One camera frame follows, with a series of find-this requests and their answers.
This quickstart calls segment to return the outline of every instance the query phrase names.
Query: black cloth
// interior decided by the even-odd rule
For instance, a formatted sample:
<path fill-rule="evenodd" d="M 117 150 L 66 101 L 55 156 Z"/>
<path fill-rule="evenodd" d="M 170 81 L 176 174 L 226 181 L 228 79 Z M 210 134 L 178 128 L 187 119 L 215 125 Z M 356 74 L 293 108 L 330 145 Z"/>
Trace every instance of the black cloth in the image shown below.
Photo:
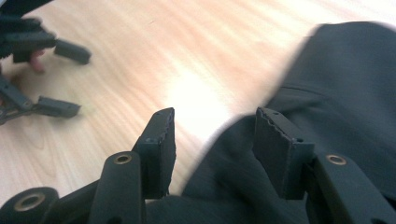
<path fill-rule="evenodd" d="M 371 22 L 322 25 L 285 77 L 266 107 L 303 130 L 316 152 L 354 160 L 396 200 L 396 33 Z M 255 159 L 254 123 L 245 116 L 226 129 L 181 196 L 148 203 L 148 223 L 307 223 L 304 201 L 278 199 Z"/>

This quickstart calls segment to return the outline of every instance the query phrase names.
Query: brass grommet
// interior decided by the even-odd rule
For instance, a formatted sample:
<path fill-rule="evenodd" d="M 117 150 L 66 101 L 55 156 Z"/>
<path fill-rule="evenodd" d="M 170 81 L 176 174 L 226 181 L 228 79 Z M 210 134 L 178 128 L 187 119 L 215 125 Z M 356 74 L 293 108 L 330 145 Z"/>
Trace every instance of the brass grommet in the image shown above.
<path fill-rule="evenodd" d="M 118 164 L 118 165 L 122 165 L 125 163 L 128 163 L 132 160 L 132 156 L 127 155 L 127 154 L 122 154 L 119 155 L 116 159 L 114 159 L 114 163 Z"/>
<path fill-rule="evenodd" d="M 347 164 L 346 159 L 344 159 L 340 156 L 337 156 L 337 155 L 327 155 L 326 158 L 329 162 L 331 162 L 332 164 L 335 164 L 335 165 L 346 165 Z"/>
<path fill-rule="evenodd" d="M 30 103 L 29 101 L 25 101 L 25 102 L 23 103 L 23 105 L 24 105 L 24 106 L 30 106 L 31 103 Z"/>
<path fill-rule="evenodd" d="M 14 209 L 17 212 L 25 212 L 36 208 L 46 199 L 46 195 L 42 192 L 31 193 L 19 199 L 15 205 Z"/>

